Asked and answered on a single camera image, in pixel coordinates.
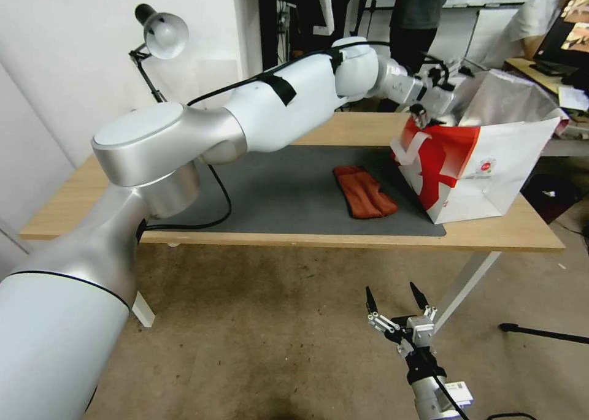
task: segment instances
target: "orange towel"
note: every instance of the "orange towel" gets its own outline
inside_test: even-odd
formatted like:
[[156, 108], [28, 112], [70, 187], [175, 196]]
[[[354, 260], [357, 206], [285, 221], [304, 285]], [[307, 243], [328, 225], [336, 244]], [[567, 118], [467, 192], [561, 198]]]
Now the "orange towel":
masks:
[[378, 181], [364, 169], [355, 166], [336, 167], [333, 174], [354, 218], [382, 218], [398, 210], [393, 200], [380, 192]]

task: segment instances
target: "bag handle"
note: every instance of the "bag handle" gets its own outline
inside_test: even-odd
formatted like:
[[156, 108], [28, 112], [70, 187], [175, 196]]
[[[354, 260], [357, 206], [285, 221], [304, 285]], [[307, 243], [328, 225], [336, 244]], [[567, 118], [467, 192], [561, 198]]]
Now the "bag handle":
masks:
[[393, 138], [390, 142], [390, 146], [391, 149], [393, 149], [399, 164], [402, 166], [409, 166], [413, 164], [417, 158], [417, 155], [419, 154], [419, 149], [421, 148], [423, 142], [428, 138], [431, 138], [431, 135], [428, 135], [424, 132], [417, 132], [413, 136], [413, 139], [411, 140], [411, 143], [409, 144], [406, 152], [401, 146], [400, 141], [396, 138]]

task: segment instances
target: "paper bag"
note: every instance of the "paper bag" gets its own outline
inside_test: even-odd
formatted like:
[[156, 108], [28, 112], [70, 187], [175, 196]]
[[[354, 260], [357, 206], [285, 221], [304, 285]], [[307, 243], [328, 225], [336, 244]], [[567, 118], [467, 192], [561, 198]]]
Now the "paper bag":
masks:
[[457, 127], [410, 119], [391, 148], [436, 224], [504, 215], [566, 115], [535, 84], [489, 71], [463, 83]]

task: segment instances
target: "gray shirt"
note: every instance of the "gray shirt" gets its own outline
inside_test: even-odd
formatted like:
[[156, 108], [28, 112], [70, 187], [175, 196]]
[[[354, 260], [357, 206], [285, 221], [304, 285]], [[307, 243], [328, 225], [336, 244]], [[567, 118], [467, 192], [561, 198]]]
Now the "gray shirt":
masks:
[[395, 0], [391, 26], [404, 29], [436, 29], [446, 0]]

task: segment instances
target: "desk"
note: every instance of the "desk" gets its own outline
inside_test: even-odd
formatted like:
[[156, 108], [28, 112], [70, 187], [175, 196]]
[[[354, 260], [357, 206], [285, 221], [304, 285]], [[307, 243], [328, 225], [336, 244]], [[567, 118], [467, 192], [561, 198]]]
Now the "desk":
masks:
[[511, 67], [519, 73], [524, 74], [548, 92], [558, 96], [558, 87], [562, 85], [562, 77], [550, 77], [544, 75], [542, 72], [532, 69], [530, 66], [534, 64], [534, 62], [525, 58], [508, 58], [505, 60], [505, 63], [507, 64], [507, 67]]
[[[505, 61], [507, 70], [515, 69], [518, 73], [523, 74], [526, 78], [543, 87], [558, 104], [558, 87], [562, 85], [562, 77], [549, 77], [544, 75], [530, 66], [533, 61], [525, 58], [508, 58]], [[578, 132], [587, 132], [586, 126], [581, 126], [579, 119], [575, 116], [575, 111], [567, 111], [573, 121], [567, 128], [568, 131], [577, 129]], [[589, 142], [587, 140], [566, 138], [564, 135], [560, 139], [551, 139], [542, 151], [542, 156], [588, 156]]]
[[[336, 113], [325, 125], [299, 139], [297, 145], [388, 145], [401, 134], [406, 114]], [[86, 163], [20, 232], [23, 239], [50, 240], [71, 230], [90, 211], [107, 186], [96, 158]], [[213, 232], [146, 232], [142, 243], [275, 245], [341, 248], [475, 251], [439, 303], [436, 330], [448, 319], [502, 251], [564, 249], [540, 216], [519, 195], [506, 216], [444, 225], [443, 237], [384, 235], [252, 234]], [[154, 315], [140, 293], [133, 312], [146, 326]]]

